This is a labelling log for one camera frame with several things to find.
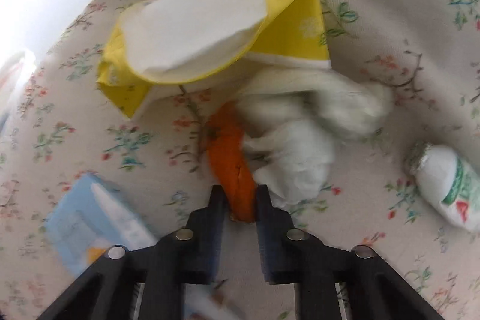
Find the bottle cap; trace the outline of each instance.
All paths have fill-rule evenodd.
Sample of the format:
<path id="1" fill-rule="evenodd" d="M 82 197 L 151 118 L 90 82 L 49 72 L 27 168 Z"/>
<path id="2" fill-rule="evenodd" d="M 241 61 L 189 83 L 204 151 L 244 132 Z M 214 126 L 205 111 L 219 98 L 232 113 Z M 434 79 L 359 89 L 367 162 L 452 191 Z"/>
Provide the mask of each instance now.
<path id="1" fill-rule="evenodd" d="M 423 168 L 427 161 L 427 151 L 432 147 L 426 141 L 417 141 L 411 151 L 406 155 L 403 162 L 403 169 L 409 175 L 415 175 Z"/>

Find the bottle label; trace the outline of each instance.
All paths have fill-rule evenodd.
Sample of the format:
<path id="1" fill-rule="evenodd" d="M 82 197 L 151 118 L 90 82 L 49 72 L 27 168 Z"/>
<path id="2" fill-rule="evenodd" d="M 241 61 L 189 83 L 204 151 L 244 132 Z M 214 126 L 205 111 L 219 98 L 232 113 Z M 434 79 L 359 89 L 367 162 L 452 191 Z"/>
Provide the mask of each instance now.
<path id="1" fill-rule="evenodd" d="M 470 164 L 459 157 L 452 187 L 442 204 L 464 224 L 469 220 L 469 212 L 480 211 L 480 178 Z"/>

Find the floral tablecloth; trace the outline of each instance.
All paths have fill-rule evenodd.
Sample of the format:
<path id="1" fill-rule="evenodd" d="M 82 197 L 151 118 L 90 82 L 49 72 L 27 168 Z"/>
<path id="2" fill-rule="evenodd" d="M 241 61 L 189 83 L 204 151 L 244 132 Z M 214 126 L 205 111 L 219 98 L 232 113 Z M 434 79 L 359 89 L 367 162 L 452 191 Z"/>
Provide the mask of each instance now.
<path id="1" fill-rule="evenodd" d="M 93 0 L 28 81 L 0 142 L 0 311 L 34 319 L 73 278 L 43 223 L 72 183 L 97 172 L 163 235 L 215 183 L 199 128 L 235 87 L 153 103 L 135 123 L 97 89 L 95 66 L 119 13 Z M 450 226 L 402 170 L 414 140 L 448 143 L 480 168 L 479 0 L 322 0 L 333 68 L 380 80 L 396 106 L 371 138 L 338 145 L 328 186 L 289 211 L 327 245 L 373 246 L 446 319 L 475 319 L 480 239 Z M 249 319 L 293 319 L 292 286 L 263 281 L 255 226 L 226 221 L 218 278 Z"/>

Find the plastic bottle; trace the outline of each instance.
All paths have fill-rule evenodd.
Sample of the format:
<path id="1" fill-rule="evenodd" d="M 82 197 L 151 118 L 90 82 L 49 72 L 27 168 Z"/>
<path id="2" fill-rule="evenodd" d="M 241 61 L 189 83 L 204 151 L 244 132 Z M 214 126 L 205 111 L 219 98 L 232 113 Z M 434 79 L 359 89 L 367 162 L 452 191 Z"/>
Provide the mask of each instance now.
<path id="1" fill-rule="evenodd" d="M 455 150 L 418 142 L 405 159 L 421 195 L 451 224 L 480 232 L 480 177 Z"/>

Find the metal pin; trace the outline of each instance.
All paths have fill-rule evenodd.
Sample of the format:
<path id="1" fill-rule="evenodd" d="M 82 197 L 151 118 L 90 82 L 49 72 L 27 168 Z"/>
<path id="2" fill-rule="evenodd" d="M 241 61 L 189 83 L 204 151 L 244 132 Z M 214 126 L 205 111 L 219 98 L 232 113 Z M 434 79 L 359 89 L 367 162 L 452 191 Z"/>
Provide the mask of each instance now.
<path id="1" fill-rule="evenodd" d="M 355 255 L 362 259 L 368 259 L 377 256 L 377 253 L 374 250 L 372 250 L 369 246 L 364 246 L 362 244 L 354 246 L 352 251 L 355 252 Z"/>
<path id="2" fill-rule="evenodd" d="M 303 240 L 305 238 L 305 232 L 297 228 L 290 229 L 286 234 L 290 240 L 294 241 Z"/>
<path id="3" fill-rule="evenodd" d="M 125 256 L 125 248 L 120 247 L 120 246 L 113 246 L 109 249 L 109 252 L 106 253 L 106 255 L 110 259 L 120 259 Z"/>
<path id="4" fill-rule="evenodd" d="M 190 240 L 194 236 L 193 234 L 194 232 L 191 229 L 182 228 L 175 233 L 175 237 L 177 240 Z"/>

